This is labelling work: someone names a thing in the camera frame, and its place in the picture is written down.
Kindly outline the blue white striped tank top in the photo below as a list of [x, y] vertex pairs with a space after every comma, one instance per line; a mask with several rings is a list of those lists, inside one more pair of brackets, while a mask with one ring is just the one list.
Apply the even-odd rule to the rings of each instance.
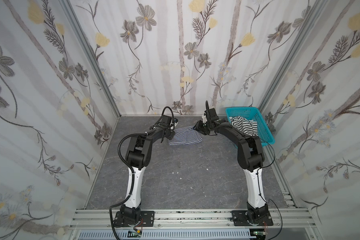
[[203, 138], [194, 127], [184, 127], [175, 129], [175, 136], [168, 140], [170, 146], [193, 145], [202, 142]]

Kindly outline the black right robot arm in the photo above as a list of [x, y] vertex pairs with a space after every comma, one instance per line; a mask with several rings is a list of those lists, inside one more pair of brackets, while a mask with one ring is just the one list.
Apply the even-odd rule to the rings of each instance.
[[261, 139], [247, 135], [221, 119], [216, 110], [209, 107], [208, 101], [203, 119], [196, 123], [194, 129], [205, 136], [211, 132], [223, 135], [237, 146], [238, 164], [244, 170], [248, 187], [247, 211], [237, 220], [252, 226], [272, 226], [274, 223], [262, 183], [265, 155]]

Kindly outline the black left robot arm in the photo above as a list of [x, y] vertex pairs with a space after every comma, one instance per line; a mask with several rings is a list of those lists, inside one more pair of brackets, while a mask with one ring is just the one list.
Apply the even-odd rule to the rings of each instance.
[[159, 119], [147, 132], [130, 134], [120, 141], [118, 155], [128, 167], [129, 179], [125, 199], [109, 208], [113, 227], [137, 226], [143, 222], [141, 189], [144, 172], [152, 159], [153, 145], [156, 141], [173, 139], [177, 122], [173, 110], [164, 107]]

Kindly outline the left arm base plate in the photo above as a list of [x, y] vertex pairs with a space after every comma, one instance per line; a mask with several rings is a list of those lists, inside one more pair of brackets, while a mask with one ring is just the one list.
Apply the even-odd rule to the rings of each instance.
[[113, 224], [115, 228], [121, 227], [153, 227], [155, 219], [154, 211], [142, 211], [137, 220], [128, 220], [120, 211], [116, 213]]

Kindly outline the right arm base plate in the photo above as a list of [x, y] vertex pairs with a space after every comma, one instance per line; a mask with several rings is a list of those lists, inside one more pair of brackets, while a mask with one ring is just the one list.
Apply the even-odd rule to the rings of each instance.
[[273, 226], [274, 222], [270, 213], [255, 213], [247, 210], [231, 211], [231, 221], [234, 222], [236, 227], [249, 226], [249, 227], [265, 227]]

